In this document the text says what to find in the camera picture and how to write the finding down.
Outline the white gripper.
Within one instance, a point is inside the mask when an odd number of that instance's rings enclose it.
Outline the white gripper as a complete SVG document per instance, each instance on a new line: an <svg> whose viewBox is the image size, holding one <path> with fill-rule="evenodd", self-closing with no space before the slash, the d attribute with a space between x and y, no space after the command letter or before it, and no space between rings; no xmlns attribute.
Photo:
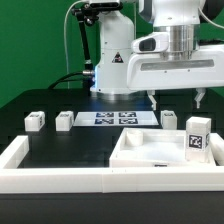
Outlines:
<svg viewBox="0 0 224 224"><path fill-rule="evenodd" d="M194 98L200 108L206 87L224 86L224 45L202 46L187 60L166 60L159 54L133 54L127 70L131 90L147 90L152 109L154 90L197 88Z"/></svg>

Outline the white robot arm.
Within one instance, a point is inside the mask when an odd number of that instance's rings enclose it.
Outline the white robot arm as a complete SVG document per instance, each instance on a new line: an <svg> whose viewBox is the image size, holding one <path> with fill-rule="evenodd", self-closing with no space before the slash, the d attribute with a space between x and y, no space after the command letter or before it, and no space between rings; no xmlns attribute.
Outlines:
<svg viewBox="0 0 224 224"><path fill-rule="evenodd" d="M81 0L72 14L80 30L100 23L101 57L86 69L93 76L94 96L114 100L146 91L197 90L201 100L209 87L224 86L224 44L198 39L200 24L210 23L224 9L224 0L137 0L140 16L153 31L134 37L133 22L121 14L129 0Z"/></svg>

